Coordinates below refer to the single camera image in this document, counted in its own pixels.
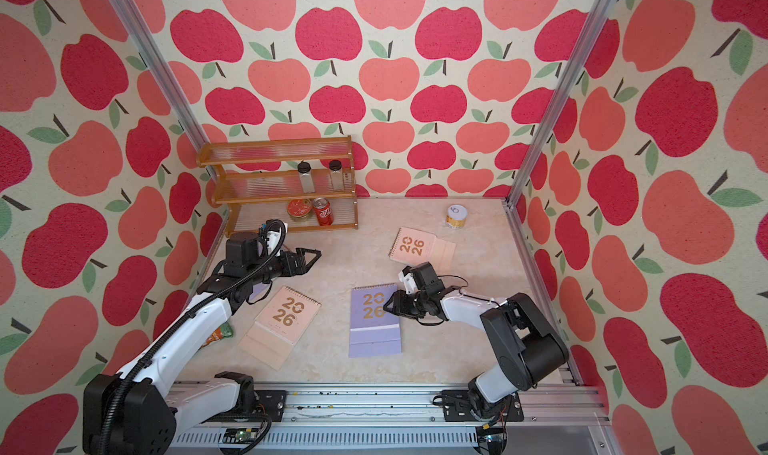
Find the purple 2026 desk calendar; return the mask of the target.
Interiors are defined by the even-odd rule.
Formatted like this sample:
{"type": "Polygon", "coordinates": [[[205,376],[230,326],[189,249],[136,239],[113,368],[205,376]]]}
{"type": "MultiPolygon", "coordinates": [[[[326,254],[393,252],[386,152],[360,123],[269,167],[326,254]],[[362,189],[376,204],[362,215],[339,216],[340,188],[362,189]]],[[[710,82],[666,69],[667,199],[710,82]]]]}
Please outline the purple 2026 desk calendar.
{"type": "Polygon", "coordinates": [[[395,283],[352,289],[350,358],[390,356],[402,352],[400,318],[384,310],[384,304],[397,289],[395,283]]]}

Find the pink calendar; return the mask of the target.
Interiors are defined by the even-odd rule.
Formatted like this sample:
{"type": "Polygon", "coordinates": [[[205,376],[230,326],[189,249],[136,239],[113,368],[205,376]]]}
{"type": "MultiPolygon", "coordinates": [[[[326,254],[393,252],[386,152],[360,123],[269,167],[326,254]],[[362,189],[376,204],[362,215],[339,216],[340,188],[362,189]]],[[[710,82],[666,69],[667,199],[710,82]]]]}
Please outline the pink calendar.
{"type": "Polygon", "coordinates": [[[454,242],[440,239],[429,232],[400,227],[388,256],[408,266],[429,262],[438,274],[445,275],[451,269],[455,251],[454,242]]]}
{"type": "Polygon", "coordinates": [[[322,304],[291,287],[282,287],[256,317],[238,346],[279,370],[308,329],[322,304]]]}

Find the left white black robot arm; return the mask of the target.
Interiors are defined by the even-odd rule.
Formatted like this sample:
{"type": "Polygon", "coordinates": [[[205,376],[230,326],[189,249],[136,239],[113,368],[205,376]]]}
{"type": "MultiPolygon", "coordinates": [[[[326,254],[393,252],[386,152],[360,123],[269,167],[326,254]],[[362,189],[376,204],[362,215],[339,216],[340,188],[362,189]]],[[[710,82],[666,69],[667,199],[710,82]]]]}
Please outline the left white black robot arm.
{"type": "Polygon", "coordinates": [[[191,305],[140,355],[113,375],[91,380],[83,399],[83,449],[88,454],[163,454],[173,438],[211,418],[266,419],[252,377],[221,372],[173,394],[182,369],[209,336],[242,306],[260,282],[307,273],[319,250],[283,249],[251,267],[217,264],[191,305]]]}

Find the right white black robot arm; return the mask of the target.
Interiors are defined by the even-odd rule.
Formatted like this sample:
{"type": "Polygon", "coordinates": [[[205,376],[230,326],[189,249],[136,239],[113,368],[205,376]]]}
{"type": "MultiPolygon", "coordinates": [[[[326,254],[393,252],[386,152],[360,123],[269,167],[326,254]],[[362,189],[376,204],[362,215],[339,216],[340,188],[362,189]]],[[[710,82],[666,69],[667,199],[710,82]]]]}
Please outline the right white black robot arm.
{"type": "Polygon", "coordinates": [[[524,293],[503,302],[481,298],[458,287],[429,295],[396,291],[383,310],[421,320],[430,315],[485,332],[496,364],[468,384],[475,414],[486,417],[506,397],[534,388],[569,360],[566,344],[539,307],[524,293]]]}

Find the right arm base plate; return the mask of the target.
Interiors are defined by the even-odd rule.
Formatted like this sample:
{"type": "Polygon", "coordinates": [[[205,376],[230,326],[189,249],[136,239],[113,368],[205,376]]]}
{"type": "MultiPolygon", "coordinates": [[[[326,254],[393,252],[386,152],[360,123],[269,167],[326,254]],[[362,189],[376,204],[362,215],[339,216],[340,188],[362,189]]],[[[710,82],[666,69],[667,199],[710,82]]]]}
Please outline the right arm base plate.
{"type": "Polygon", "coordinates": [[[512,393],[498,402],[489,404],[480,395],[469,390],[443,390],[432,399],[442,410],[446,422],[478,422],[493,425],[497,422],[522,422],[525,419],[519,395],[512,393]]]}

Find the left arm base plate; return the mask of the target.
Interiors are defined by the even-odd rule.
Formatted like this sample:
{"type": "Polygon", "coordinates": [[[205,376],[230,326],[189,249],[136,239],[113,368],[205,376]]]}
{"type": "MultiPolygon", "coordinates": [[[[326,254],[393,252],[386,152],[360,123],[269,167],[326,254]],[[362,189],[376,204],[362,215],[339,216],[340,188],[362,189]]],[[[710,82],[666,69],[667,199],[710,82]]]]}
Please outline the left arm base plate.
{"type": "Polygon", "coordinates": [[[285,390],[250,389],[244,398],[243,407],[239,413],[248,419],[257,415],[268,416],[273,423],[283,419],[287,392],[285,390]]]}

